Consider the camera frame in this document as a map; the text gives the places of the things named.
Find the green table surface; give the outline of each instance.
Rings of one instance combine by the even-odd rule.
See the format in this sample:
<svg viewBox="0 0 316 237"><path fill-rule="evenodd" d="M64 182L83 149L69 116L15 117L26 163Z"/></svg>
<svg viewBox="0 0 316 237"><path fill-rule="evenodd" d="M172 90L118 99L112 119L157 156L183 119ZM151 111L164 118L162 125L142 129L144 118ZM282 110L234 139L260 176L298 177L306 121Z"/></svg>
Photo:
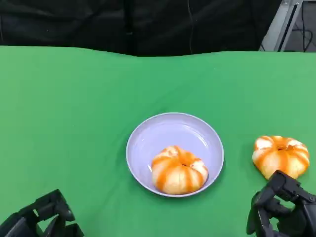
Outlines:
<svg viewBox="0 0 316 237"><path fill-rule="evenodd" d="M261 135L305 143L316 193L316 54L223 52L136 58L79 48L0 48L0 222L59 188L87 237L245 237ZM126 142L143 120L184 112L222 139L200 195L165 198L132 177Z"/></svg>

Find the lavender plate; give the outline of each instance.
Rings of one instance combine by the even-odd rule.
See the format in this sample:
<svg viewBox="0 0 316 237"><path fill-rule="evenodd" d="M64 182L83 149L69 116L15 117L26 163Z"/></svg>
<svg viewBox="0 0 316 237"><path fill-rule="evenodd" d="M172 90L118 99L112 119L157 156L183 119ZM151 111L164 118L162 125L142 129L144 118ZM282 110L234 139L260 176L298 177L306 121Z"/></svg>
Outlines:
<svg viewBox="0 0 316 237"><path fill-rule="evenodd" d="M203 187L193 193L169 195L157 190L152 182L153 158L168 146L177 145L201 158L208 168ZM186 197L210 186L218 177L224 162L224 149L215 130L203 120L188 114L166 113L142 122L131 134L126 147L128 167L146 189L167 197Z"/></svg>

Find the plate rim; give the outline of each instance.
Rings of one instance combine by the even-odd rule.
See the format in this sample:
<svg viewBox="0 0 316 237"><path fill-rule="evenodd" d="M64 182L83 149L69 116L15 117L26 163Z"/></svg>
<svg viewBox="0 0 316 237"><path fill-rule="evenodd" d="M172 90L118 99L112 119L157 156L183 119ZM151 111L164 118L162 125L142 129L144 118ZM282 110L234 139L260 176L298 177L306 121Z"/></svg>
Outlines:
<svg viewBox="0 0 316 237"><path fill-rule="evenodd" d="M207 185L207 186L204 186L192 193L189 193L189 194L180 194L180 195L172 195L172 194L165 194L165 193L162 193L158 190L153 190L151 189L150 187L147 187L146 185L144 185L137 177L136 175L132 172L132 169L131 169L131 166L130 166L130 163L128 162L128 151L129 151L129 146L130 146L130 141L131 141L131 138L133 137L133 135L136 133L136 131L144 124L146 123L147 121L151 120L151 119L154 119L156 117L160 117L160 116L163 116L163 115L183 115L183 116L189 116L189 117L192 117L194 119L197 119L199 120L200 122L204 123L205 125L207 125L216 135L216 137L218 138L219 142L220 142L220 145L221 145L221 155L222 155L222 162L221 162L221 168L218 170L218 172L216 173L216 175L214 176L214 178L211 180L210 184ZM194 115L190 115L190 114L187 114L187 113L181 113L181 112L168 112L168 113L162 113L162 114L157 114L157 115L154 115L154 116L151 116L149 118L147 118L146 120L144 120L143 122L141 122L134 130L133 132L131 133L131 135L129 136L128 138L128 141L127 141L127 145L126 145L126 151L125 151L125 156L126 156L126 161L127 161L127 165L128 165L128 169L129 169L129 172L132 173L133 177L137 180L137 182L139 184L141 184L144 188L146 188L147 190L157 194L157 195L160 195L160 196L165 196L165 197L170 197L170 198L183 198L183 197L189 197L189 196L192 196L192 195L195 195L195 194L198 194L198 193L201 193L202 191L204 191L205 189L207 189L209 186L211 186L214 181L218 178L218 176L220 175L222 169L223 169L223 165L224 165L224 159L225 159L225 156L224 156L224 146L223 146L223 143L222 143L222 140L220 138L220 136L217 134L217 132L215 131L214 128L212 128L207 122L205 122L204 120L194 116Z"/></svg>

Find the black backdrop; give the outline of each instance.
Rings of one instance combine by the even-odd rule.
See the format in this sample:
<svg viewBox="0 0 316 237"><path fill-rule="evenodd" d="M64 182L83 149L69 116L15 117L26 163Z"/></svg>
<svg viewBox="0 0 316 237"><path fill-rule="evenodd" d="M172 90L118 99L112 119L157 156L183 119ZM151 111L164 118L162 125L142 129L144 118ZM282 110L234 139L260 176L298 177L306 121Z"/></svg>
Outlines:
<svg viewBox="0 0 316 237"><path fill-rule="evenodd" d="M0 43L140 56L256 51L280 2L1 0Z"/></svg>

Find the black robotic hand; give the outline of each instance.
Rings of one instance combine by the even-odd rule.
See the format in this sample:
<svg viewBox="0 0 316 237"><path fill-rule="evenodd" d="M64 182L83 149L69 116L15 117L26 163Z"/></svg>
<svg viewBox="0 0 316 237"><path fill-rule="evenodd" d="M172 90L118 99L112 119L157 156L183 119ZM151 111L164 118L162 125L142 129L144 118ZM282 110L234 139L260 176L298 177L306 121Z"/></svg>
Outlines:
<svg viewBox="0 0 316 237"><path fill-rule="evenodd" d="M301 183L277 170L267 185L255 194L248 216L247 234L257 237L316 237L316 196L300 187ZM274 196L295 204L288 209ZM274 231L269 219L279 220Z"/></svg>
<svg viewBox="0 0 316 237"><path fill-rule="evenodd" d="M38 222L54 216L43 232ZM63 195L55 190L9 216L0 225L0 237L83 237L78 224L66 226L66 221L74 220Z"/></svg>

